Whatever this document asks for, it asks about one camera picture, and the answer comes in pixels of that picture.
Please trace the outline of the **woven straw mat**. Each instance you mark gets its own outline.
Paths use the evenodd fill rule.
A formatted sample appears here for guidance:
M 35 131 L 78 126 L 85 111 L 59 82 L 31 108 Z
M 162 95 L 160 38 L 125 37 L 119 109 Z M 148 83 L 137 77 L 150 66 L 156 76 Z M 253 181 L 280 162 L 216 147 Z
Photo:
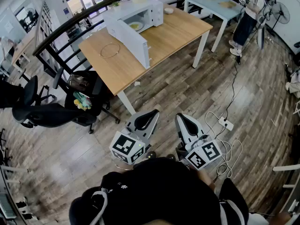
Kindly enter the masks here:
M 220 2 L 219 5 L 223 8 L 234 8 L 237 6 L 237 4 L 233 1 L 223 1 L 223 2 Z

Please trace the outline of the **person's left forearm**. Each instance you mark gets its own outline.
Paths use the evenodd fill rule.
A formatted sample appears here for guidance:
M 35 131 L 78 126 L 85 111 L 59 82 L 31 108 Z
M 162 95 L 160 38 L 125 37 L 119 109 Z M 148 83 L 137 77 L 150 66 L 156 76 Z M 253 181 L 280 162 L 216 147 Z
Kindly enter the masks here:
M 119 169 L 120 171 L 125 172 L 125 171 L 131 171 L 131 170 L 133 170 L 133 166 L 132 165 L 128 165 L 126 163 L 123 163 L 120 160 L 114 160 L 113 162 L 115 164 L 115 167 L 117 169 Z

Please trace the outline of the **black mesh office chair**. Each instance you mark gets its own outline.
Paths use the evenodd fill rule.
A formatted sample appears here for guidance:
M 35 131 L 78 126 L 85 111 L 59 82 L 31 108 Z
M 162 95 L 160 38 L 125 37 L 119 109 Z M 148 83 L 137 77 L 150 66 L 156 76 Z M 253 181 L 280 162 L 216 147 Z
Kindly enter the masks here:
M 93 133 L 92 125 L 96 122 L 98 115 L 105 112 L 114 118 L 118 124 L 120 119 L 109 112 L 110 102 L 108 88 L 95 71 L 75 71 L 73 74 L 81 75 L 89 80 L 90 86 L 85 91 L 73 89 L 67 85 L 65 104 L 50 103 L 30 106 L 16 105 L 12 108 L 14 119 L 26 128 L 41 126 L 55 128 L 69 122 L 74 122 L 83 127 L 89 127 L 89 134 Z M 73 92 L 81 92 L 91 100 L 92 107 L 89 110 L 78 109 L 74 104 Z
M 49 97 L 56 99 L 52 94 L 42 96 L 44 89 L 49 90 L 49 87 L 44 85 L 37 94 L 38 77 L 36 75 L 24 87 L 0 80 L 0 109 L 13 108 L 16 105 L 30 106 L 33 103 L 41 105 L 41 102 Z

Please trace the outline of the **white power strip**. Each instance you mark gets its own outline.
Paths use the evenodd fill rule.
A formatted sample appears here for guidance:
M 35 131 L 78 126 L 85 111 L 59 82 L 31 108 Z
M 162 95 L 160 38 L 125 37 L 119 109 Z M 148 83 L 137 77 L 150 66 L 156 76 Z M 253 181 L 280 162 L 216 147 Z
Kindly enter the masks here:
M 224 117 L 219 118 L 218 123 L 229 131 L 233 130 L 234 125 Z

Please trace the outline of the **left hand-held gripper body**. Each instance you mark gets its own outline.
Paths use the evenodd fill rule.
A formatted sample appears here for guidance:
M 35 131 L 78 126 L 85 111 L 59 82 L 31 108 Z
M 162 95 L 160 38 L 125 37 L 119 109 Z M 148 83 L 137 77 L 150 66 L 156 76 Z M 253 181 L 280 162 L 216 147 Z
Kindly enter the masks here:
M 114 157 L 128 165 L 133 165 L 150 147 L 151 136 L 152 132 L 149 129 L 141 131 L 126 126 L 116 132 L 109 148 Z

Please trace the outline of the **white round plate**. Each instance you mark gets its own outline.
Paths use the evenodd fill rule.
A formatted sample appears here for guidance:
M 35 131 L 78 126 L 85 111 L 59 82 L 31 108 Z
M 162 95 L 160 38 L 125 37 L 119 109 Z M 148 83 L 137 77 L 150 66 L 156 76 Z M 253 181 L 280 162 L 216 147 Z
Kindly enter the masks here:
M 135 24 L 135 23 L 140 25 L 139 29 L 135 30 L 135 31 L 139 31 L 139 30 L 141 30 L 143 28 L 143 23 L 142 22 L 131 22 L 131 23 L 128 24 L 128 26 L 130 26 L 131 24 Z

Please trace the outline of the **green and yellow toy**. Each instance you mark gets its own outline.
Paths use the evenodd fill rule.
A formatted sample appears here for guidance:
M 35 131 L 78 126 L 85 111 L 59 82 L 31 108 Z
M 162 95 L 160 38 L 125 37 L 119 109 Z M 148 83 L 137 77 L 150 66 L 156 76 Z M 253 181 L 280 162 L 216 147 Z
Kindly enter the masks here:
M 82 109 L 84 111 L 91 109 L 92 103 L 90 98 L 81 92 L 73 92 L 74 104 L 77 106 L 78 109 Z

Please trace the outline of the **person's black top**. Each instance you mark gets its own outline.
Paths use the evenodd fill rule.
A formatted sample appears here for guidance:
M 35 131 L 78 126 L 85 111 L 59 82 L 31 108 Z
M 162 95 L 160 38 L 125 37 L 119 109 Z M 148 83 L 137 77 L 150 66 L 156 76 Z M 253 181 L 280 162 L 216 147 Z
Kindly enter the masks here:
M 247 204 L 230 179 L 219 195 L 197 173 L 166 157 L 106 174 L 74 199 L 71 225 L 247 225 Z

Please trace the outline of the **person's right forearm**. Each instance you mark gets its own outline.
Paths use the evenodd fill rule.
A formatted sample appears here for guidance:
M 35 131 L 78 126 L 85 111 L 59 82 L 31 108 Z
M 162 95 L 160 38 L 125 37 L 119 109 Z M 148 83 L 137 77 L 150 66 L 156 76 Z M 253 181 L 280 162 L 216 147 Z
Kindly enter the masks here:
M 202 180 L 206 185 L 208 185 L 211 188 L 211 190 L 215 189 L 215 184 L 205 169 L 199 170 L 197 172 L 197 174 L 198 174 L 199 179 Z

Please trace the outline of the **pale blue table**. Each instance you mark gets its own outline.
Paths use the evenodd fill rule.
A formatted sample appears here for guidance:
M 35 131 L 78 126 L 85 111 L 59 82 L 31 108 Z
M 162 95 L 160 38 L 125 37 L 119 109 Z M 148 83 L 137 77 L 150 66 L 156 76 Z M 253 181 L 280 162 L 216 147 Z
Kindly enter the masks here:
M 228 21 L 239 16 L 243 12 L 243 8 L 244 8 L 242 5 L 240 5 L 239 3 L 236 3 L 236 2 L 235 2 L 237 4 L 236 7 L 231 8 L 231 9 L 224 8 L 219 5 L 219 3 L 223 2 L 223 1 L 233 1 L 233 0 L 185 0 L 185 2 L 184 2 L 184 11 L 185 12 L 188 11 L 189 3 L 191 3 L 202 9 L 208 10 L 210 14 L 213 14 L 223 20 L 220 30 L 218 32 L 217 38 L 211 49 L 212 52 L 215 52 L 215 50 L 222 38 L 222 35 L 225 31 Z

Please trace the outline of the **black standing fan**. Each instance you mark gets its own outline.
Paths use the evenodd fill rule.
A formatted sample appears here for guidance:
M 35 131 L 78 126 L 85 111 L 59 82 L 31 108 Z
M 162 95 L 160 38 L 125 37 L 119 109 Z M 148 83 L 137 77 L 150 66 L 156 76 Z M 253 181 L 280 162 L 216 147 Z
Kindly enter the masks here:
M 287 24 L 290 21 L 290 13 L 288 8 L 281 2 L 275 1 L 269 11 L 268 22 L 268 31 L 269 33 L 274 36 L 275 35 L 275 26 L 278 23 Z

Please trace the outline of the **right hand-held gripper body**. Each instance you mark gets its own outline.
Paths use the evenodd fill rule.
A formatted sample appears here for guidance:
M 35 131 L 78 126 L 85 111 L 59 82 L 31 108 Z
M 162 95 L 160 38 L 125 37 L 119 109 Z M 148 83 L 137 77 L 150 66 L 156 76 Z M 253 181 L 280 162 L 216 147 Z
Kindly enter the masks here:
M 201 170 L 221 157 L 221 149 L 209 135 L 202 135 L 185 145 L 180 144 L 176 153 L 180 162 L 195 170 Z

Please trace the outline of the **brown bag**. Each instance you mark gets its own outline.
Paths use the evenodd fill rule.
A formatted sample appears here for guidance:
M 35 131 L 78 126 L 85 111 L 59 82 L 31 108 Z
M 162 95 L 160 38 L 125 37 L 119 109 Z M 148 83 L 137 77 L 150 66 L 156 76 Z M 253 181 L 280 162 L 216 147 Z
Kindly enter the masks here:
M 81 75 L 75 75 L 75 74 L 72 74 L 69 77 L 67 84 L 69 87 L 79 91 L 85 91 L 90 86 L 89 80 L 87 80 L 86 77 L 83 77 Z

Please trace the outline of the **white microwave oven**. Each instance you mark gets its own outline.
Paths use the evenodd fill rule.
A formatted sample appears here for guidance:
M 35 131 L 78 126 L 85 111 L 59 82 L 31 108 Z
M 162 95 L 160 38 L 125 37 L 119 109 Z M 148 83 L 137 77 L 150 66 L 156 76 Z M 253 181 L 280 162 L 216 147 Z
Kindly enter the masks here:
M 149 47 L 140 33 L 163 24 L 163 10 L 164 5 L 158 0 L 146 0 L 144 3 L 129 0 L 103 13 L 108 33 L 119 40 L 145 69 L 150 68 Z M 143 28 L 135 31 L 128 26 L 131 22 L 141 22 Z

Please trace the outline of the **wooden table with white legs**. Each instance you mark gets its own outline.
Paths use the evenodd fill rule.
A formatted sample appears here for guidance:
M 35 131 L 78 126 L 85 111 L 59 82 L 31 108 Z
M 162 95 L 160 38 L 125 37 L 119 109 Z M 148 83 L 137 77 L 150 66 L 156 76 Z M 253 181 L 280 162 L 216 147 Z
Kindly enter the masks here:
M 197 67 L 212 28 L 207 22 L 174 8 L 172 14 L 164 15 L 162 25 L 151 27 L 140 34 L 148 42 L 150 68 L 199 38 L 200 43 L 192 65 Z M 147 73 L 148 69 L 120 41 L 111 36 L 107 28 L 81 42 L 79 48 L 112 94 L 119 97 L 130 114 L 135 114 L 124 89 Z

